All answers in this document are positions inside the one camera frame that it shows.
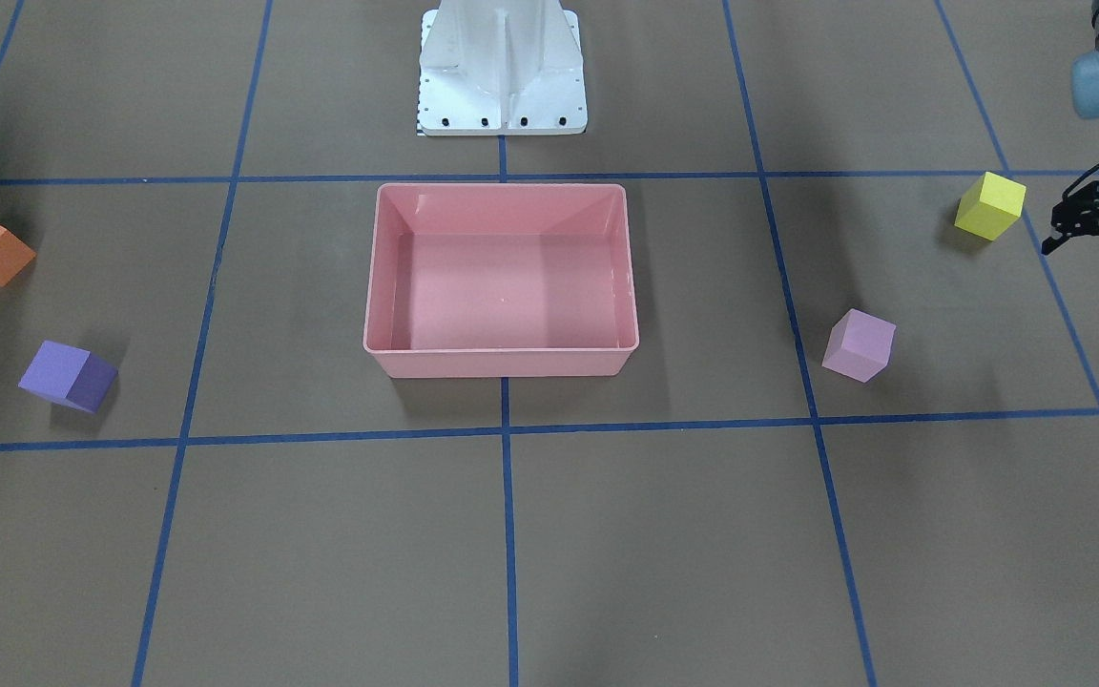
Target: white mounting plate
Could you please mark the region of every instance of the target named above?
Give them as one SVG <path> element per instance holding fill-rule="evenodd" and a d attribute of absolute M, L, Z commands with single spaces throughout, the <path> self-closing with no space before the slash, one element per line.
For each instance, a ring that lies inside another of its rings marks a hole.
<path fill-rule="evenodd" d="M 439 10 L 423 14 L 422 44 L 435 24 Z M 579 40 L 579 16 L 563 10 Z M 502 121 L 502 95 L 485 91 L 459 73 L 420 69 L 418 85 L 419 135 L 555 135 L 582 134 L 588 126 L 588 99 L 584 73 L 542 70 L 523 90 L 511 92 L 510 121 Z"/>

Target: yellow cube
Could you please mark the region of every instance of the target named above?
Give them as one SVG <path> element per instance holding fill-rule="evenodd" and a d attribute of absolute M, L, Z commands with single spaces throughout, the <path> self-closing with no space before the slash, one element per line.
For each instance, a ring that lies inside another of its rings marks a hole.
<path fill-rule="evenodd" d="M 987 173 L 961 196 L 956 226 L 987 241 L 999 239 L 1024 209 L 1024 184 Z"/>

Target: pink plastic container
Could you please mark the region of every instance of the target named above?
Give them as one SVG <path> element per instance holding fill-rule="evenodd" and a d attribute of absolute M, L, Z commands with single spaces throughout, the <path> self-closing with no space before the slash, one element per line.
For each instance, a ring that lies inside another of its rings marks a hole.
<path fill-rule="evenodd" d="M 592 377 L 639 346 L 625 190 L 385 184 L 364 348 L 389 377 Z"/>

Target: purple cube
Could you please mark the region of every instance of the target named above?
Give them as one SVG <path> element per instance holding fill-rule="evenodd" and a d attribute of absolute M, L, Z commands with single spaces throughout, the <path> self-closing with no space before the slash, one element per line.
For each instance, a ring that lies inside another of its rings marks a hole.
<path fill-rule="evenodd" d="M 19 388 L 53 403 L 95 413 L 116 377 L 118 368 L 92 353 L 45 341 L 19 379 Z"/>
<path fill-rule="evenodd" d="M 821 366 L 852 379 L 867 381 L 889 365 L 898 325 L 851 309 L 829 332 Z"/>

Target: gray floor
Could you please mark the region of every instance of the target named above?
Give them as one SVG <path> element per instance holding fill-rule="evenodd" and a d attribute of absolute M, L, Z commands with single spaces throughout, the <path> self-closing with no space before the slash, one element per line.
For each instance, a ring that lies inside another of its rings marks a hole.
<path fill-rule="evenodd" d="M 589 131 L 510 141 L 414 136 L 432 5 L 0 0 L 0 687 L 1099 684 L 1087 3 L 570 0 Z M 622 184 L 625 369 L 385 377 L 388 179 Z"/>

